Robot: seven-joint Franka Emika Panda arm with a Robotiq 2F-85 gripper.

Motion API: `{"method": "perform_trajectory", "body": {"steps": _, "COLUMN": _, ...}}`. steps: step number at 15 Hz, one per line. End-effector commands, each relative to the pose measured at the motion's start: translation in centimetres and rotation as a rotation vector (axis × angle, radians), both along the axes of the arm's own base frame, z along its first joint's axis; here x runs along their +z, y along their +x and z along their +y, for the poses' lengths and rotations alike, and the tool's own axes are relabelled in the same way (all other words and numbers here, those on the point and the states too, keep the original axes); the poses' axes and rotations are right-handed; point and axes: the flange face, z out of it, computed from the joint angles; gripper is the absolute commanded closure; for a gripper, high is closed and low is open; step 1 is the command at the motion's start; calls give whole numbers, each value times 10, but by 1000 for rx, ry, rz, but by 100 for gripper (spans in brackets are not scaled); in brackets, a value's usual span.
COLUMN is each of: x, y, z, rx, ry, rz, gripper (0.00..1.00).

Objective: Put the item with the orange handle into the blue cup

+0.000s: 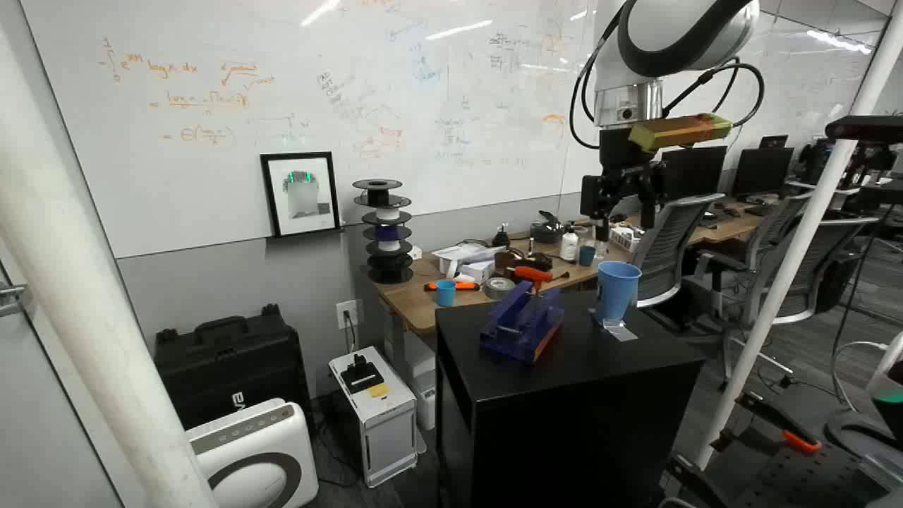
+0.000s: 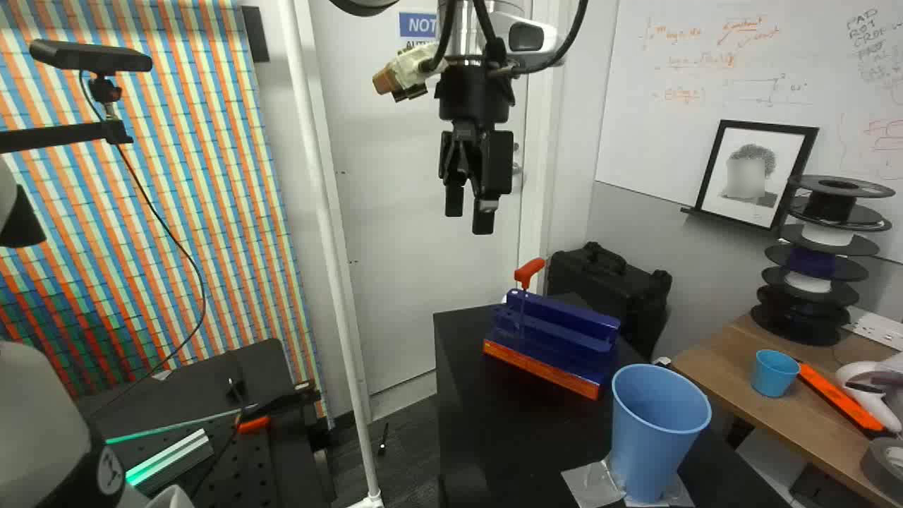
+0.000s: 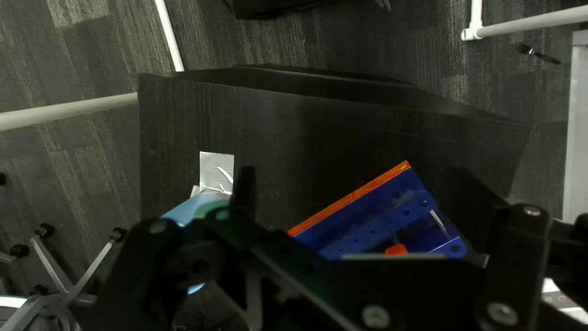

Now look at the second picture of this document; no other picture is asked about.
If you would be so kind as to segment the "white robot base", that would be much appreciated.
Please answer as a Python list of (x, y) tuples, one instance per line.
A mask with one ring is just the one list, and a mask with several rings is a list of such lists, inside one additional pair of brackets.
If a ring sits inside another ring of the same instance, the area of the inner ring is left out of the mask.
[(120, 464), (47, 356), (0, 341), (0, 508), (119, 508)]

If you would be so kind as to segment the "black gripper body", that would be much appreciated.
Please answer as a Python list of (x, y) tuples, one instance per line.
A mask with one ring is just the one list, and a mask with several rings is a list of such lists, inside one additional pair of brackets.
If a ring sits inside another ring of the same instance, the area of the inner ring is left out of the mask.
[(512, 133), (505, 130), (512, 92), (492, 79), (484, 65), (449, 65), (437, 86), (440, 120), (440, 181), (457, 171), (474, 196), (507, 196), (512, 175)]

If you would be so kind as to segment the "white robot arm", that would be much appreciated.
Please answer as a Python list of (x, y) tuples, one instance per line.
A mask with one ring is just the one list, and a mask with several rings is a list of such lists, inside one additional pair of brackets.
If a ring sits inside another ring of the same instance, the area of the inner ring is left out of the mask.
[(371, 89), (394, 103), (418, 99), (437, 79), (433, 99), (449, 130), (440, 137), (437, 175), (445, 219), (463, 214), (463, 190), (474, 192), (474, 236), (492, 231), (498, 199), (512, 185), (512, 133), (505, 130), (515, 106), (512, 83), (564, 62), (588, 0), (577, 0), (570, 30), (512, 15), (492, 0), (437, 0), (437, 41), (399, 48)]

